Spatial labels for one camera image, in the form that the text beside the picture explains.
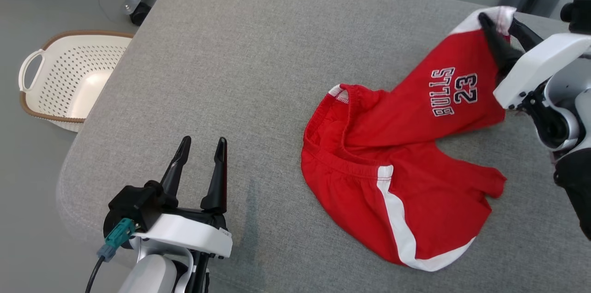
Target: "cable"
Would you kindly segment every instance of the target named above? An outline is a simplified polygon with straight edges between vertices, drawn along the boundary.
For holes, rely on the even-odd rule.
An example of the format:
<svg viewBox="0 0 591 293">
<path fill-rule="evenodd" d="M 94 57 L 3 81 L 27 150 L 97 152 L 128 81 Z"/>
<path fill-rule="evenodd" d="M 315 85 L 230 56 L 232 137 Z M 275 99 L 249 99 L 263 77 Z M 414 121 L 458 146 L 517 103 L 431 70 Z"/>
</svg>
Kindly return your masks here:
<svg viewBox="0 0 591 293">
<path fill-rule="evenodd" d="M 99 257 L 99 261 L 96 262 L 95 268 L 90 274 L 90 278 L 88 279 L 88 284 L 86 284 L 86 291 L 85 293 L 90 293 L 90 289 L 92 288 L 92 283 L 95 281 L 96 273 L 99 272 L 99 268 L 101 264 L 105 261 L 105 257 Z"/>
</svg>

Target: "white plastic basket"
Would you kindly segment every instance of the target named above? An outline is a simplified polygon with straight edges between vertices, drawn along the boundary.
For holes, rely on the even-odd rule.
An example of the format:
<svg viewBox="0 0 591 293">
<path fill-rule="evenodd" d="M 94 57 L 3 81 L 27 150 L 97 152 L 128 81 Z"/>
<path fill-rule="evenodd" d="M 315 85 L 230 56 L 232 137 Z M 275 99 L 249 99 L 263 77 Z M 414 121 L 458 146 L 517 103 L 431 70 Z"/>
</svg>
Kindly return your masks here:
<svg viewBox="0 0 591 293">
<path fill-rule="evenodd" d="M 21 106 L 34 117 L 78 132 L 133 34 L 70 31 L 29 55 L 18 75 Z M 32 60 L 42 61 L 31 85 L 25 74 Z"/>
</svg>

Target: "red fabric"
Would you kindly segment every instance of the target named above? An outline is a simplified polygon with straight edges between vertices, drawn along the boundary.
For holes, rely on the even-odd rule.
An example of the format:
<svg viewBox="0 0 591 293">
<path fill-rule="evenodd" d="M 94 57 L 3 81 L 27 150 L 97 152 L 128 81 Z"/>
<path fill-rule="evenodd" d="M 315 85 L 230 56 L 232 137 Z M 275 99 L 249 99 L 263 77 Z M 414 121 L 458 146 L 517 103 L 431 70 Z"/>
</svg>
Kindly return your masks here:
<svg viewBox="0 0 591 293">
<path fill-rule="evenodd" d="M 304 133 L 302 173 L 332 219 L 404 264 L 406 246 L 397 245 L 376 186 L 378 169 L 392 165 L 388 192 L 404 205 L 416 259 L 467 245 L 490 214 L 485 195 L 499 197 L 505 177 L 448 157 L 434 141 L 504 119 L 492 94 L 496 70 L 478 30 L 448 36 L 391 92 L 342 84 L 339 95 L 326 95 Z"/>
</svg>

